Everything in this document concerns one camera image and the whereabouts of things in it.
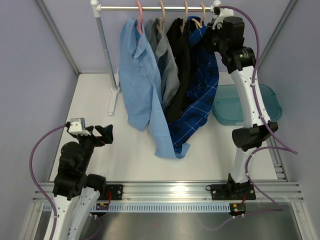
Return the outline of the beige hanger of plaid shirt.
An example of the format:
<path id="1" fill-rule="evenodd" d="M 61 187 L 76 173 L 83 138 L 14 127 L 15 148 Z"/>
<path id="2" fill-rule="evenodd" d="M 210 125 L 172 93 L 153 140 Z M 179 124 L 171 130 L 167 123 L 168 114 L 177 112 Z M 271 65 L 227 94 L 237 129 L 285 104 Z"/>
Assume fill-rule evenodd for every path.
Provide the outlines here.
<path id="1" fill-rule="evenodd" d="M 197 20 L 195 18 L 192 18 L 191 21 L 194 22 L 195 24 L 195 28 L 196 29 L 200 29 L 203 27 L 203 24 L 204 24 L 204 21 L 205 21 L 205 17 L 206 17 L 206 9 L 205 9 L 205 5 L 203 2 L 200 3 L 200 6 L 201 6 L 201 9 L 202 9 L 202 12 L 203 12 L 203 16 L 200 20 Z"/>

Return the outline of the blue plaid shirt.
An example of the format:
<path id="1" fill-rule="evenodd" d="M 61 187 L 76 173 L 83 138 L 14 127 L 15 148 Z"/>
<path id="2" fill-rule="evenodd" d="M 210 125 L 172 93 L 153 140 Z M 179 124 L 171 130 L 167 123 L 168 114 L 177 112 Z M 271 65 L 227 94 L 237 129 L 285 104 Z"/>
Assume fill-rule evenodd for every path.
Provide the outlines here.
<path id="1" fill-rule="evenodd" d="M 182 159 L 190 145 L 189 138 L 204 126 L 216 96 L 219 68 L 216 56 L 205 49 L 207 27 L 201 18 L 190 16 L 185 24 L 190 56 L 189 86 L 181 117 L 168 125 L 175 155 Z"/>

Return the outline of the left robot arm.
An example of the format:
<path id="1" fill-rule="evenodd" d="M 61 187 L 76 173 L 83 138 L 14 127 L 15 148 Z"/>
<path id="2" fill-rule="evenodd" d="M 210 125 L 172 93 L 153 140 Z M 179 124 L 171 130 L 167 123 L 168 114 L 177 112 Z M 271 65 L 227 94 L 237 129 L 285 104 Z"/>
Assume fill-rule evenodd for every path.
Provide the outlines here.
<path id="1" fill-rule="evenodd" d="M 54 179 L 53 205 L 48 227 L 54 232 L 48 240 L 77 240 L 87 216 L 97 200 L 112 200 L 106 178 L 87 174 L 94 149 L 112 144 L 113 125 L 85 127 L 78 119 L 66 123 L 75 141 L 61 148 L 57 175 Z"/>

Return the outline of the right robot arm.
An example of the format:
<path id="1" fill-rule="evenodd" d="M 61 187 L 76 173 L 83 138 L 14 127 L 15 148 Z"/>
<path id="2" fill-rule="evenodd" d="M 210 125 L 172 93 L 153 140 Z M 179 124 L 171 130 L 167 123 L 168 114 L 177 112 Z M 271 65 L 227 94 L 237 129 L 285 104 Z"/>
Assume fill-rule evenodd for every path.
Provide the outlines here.
<path id="1" fill-rule="evenodd" d="M 243 127 L 232 131 L 235 160 L 227 182 L 207 186 L 213 200 L 255 200 L 250 179 L 252 160 L 278 123 L 271 121 L 255 74 L 256 56 L 244 45 L 245 23 L 238 16 L 217 17 L 207 25 L 205 48 L 218 52 L 235 83 L 243 112 Z"/>

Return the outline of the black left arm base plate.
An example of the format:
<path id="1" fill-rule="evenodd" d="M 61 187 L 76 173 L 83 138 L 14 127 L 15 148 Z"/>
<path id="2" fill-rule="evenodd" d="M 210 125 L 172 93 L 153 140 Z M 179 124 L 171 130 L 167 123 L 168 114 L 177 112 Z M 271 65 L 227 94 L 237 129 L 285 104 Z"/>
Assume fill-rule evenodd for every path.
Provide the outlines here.
<path id="1" fill-rule="evenodd" d="M 124 186 L 122 184 L 106 184 L 100 190 L 99 201 L 121 201 Z"/>

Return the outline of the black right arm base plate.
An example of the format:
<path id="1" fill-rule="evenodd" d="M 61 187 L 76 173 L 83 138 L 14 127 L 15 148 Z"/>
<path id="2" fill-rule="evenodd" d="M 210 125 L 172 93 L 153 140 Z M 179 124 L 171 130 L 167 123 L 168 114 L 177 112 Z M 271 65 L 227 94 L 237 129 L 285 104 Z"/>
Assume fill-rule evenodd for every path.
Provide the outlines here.
<path id="1" fill-rule="evenodd" d="M 212 200 L 216 201 L 231 201 L 237 200 L 256 200 L 256 193 L 254 186 L 247 182 L 245 185 L 240 184 L 240 186 L 229 186 L 225 184 L 210 184 L 205 187 L 206 191 L 211 194 Z"/>

